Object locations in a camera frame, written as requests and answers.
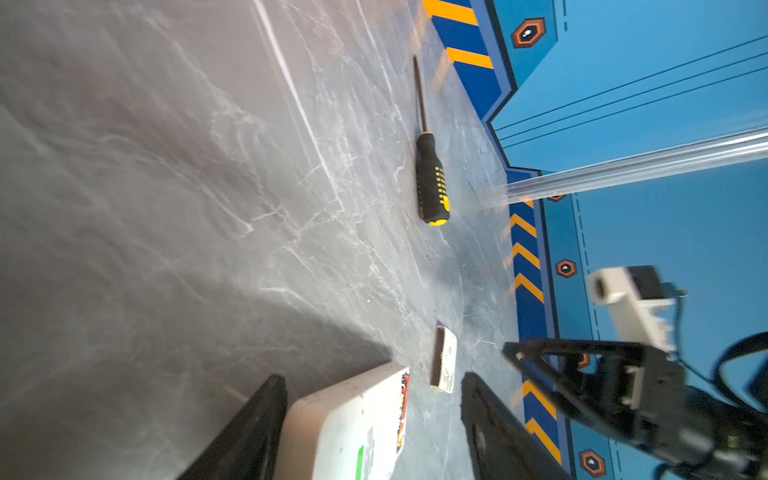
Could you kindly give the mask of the white battery cover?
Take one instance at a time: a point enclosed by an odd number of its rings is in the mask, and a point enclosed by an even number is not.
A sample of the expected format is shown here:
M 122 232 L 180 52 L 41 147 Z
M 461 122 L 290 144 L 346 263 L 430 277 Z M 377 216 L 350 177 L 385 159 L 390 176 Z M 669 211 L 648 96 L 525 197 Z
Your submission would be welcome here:
M 430 385 L 446 394 L 454 391 L 458 341 L 456 335 L 444 325 L 436 329 Z

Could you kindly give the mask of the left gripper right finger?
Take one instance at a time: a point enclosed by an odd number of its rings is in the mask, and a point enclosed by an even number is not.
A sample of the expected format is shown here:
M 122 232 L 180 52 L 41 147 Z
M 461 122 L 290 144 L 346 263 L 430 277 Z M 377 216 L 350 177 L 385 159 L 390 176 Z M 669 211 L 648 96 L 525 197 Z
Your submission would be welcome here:
M 569 475 L 539 445 L 476 373 L 461 382 L 461 420 L 478 480 L 567 480 Z

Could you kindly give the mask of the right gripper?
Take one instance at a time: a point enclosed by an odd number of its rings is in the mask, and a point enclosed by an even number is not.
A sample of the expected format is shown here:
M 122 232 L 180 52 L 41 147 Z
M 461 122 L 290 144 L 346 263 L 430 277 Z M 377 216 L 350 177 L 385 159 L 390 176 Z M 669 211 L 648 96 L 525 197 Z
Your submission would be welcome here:
M 765 479 L 767 414 L 734 401 L 720 368 L 766 349 L 736 344 L 720 357 L 713 383 L 729 403 L 687 385 L 680 365 L 640 343 L 529 339 L 507 342 L 503 355 L 570 419 L 656 458 L 662 473 Z

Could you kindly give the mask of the white TCL remote control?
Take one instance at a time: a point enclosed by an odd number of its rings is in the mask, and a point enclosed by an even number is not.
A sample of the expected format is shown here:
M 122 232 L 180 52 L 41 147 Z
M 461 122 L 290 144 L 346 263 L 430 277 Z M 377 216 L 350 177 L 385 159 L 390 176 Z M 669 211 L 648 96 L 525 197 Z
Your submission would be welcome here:
M 390 479 L 405 444 L 410 370 L 390 362 L 297 400 L 275 479 Z

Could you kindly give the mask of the black yellow screwdriver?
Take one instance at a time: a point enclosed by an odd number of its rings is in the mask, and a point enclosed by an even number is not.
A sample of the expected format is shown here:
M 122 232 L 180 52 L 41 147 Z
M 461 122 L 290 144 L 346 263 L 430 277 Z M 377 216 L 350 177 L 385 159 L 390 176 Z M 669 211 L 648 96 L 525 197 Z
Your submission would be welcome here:
M 416 187 L 420 216 L 430 226 L 442 226 L 450 220 L 450 199 L 436 140 L 427 128 L 427 116 L 418 58 L 413 57 L 421 133 L 416 139 Z

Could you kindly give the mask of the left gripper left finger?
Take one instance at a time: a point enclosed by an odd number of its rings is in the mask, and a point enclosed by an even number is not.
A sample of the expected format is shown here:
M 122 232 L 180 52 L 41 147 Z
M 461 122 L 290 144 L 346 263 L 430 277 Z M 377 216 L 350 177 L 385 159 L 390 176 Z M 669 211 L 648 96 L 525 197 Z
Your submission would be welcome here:
M 287 405 L 285 378 L 269 376 L 179 479 L 271 479 Z

